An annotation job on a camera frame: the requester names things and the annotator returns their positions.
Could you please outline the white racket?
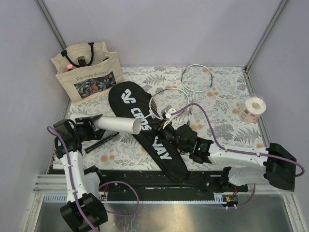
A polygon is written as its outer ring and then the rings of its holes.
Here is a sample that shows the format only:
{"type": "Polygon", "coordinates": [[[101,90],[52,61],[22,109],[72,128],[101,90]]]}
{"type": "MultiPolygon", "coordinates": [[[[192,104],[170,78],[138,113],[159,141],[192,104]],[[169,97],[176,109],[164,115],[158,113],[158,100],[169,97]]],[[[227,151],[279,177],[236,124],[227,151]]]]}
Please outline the white racket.
{"type": "MultiPolygon", "coordinates": [[[[172,123],[172,120],[177,118],[185,111],[188,103],[188,96],[181,89],[168,88],[162,90],[151,97],[149,103],[150,113],[144,118],[157,118],[158,120],[162,121],[162,123],[164,124],[163,128],[165,128],[168,123],[172,123]],[[164,120],[161,114],[161,110],[163,110],[168,105],[175,108],[176,112],[172,114],[175,117],[173,119],[164,120]]],[[[176,130],[176,133],[178,137],[178,144],[173,146],[180,150],[180,152],[192,152],[196,142],[195,133],[192,132],[188,126],[185,125],[180,126],[176,130]]]]}
{"type": "Polygon", "coordinates": [[[204,65],[192,64],[183,70],[181,84],[185,90],[192,93],[190,103],[193,103],[196,94],[204,93],[213,86],[213,74],[204,65]]]}

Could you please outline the white shuttlecock tube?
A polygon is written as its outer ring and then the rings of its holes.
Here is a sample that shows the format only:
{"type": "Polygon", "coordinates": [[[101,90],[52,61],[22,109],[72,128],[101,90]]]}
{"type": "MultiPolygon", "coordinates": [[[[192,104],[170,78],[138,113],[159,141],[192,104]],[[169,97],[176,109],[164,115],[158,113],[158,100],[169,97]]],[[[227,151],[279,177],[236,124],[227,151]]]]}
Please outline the white shuttlecock tube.
{"type": "MultiPolygon", "coordinates": [[[[116,132],[127,132],[130,134],[139,134],[141,131],[141,121],[135,118],[126,117],[114,117],[114,116],[103,116],[102,114],[99,120],[94,122],[97,129],[116,131],[116,132]]],[[[73,113],[69,116],[69,119],[74,119],[77,116],[92,116],[83,113],[73,113]]]]}

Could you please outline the black Crossway racket bag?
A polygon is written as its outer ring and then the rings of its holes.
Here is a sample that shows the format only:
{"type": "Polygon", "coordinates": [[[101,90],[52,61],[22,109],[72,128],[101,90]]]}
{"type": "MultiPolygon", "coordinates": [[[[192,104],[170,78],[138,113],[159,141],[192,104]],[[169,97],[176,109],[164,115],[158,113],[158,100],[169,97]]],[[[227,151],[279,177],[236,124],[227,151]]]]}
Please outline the black Crossway racket bag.
{"type": "Polygon", "coordinates": [[[133,82],[123,82],[111,88],[109,105],[117,117],[141,120],[141,131],[134,138],[146,150],[163,173],[173,182],[188,176],[188,169],[179,151],[169,142],[158,138],[155,129],[162,123],[157,118],[144,118],[149,114],[151,94],[133,82]]]}

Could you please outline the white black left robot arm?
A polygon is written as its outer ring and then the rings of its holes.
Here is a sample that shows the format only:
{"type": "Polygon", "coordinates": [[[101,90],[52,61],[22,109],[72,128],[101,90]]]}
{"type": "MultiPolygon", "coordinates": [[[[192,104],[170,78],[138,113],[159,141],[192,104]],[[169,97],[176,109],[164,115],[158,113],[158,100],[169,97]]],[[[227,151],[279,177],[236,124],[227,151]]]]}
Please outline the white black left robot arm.
{"type": "Polygon", "coordinates": [[[60,213],[74,232],[98,232],[100,225],[108,221],[104,205],[98,199],[105,180],[96,166],[83,168],[82,143],[101,139],[104,130],[96,129],[97,116],[76,116],[64,119],[47,130],[55,136],[56,157],[60,159],[67,184],[67,203],[60,213]]]}

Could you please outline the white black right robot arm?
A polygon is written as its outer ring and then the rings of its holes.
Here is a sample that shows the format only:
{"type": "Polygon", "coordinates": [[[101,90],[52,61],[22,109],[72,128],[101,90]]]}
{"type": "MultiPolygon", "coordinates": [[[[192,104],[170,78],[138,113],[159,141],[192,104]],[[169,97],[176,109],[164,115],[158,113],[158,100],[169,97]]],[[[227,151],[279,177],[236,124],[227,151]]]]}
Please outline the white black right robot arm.
{"type": "Polygon", "coordinates": [[[188,125],[174,129],[171,124],[156,129],[158,137],[197,163],[222,167],[220,187],[231,191],[246,184],[270,184],[287,191],[295,189],[296,158],[283,146],[271,143],[269,147],[221,148],[214,141],[198,137],[188,125]]]}

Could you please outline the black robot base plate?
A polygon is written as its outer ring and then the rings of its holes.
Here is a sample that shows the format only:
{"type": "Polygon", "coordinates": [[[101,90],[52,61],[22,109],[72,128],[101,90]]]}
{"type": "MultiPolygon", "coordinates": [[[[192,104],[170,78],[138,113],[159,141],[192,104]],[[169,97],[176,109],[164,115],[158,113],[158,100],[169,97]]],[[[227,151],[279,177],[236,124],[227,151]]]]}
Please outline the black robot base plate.
{"type": "Polygon", "coordinates": [[[100,174],[99,183],[108,203],[224,203],[225,195],[248,192],[247,186],[236,187],[224,182],[220,171],[191,171],[180,183],[171,181],[162,171],[98,170],[84,173],[100,174]]]}

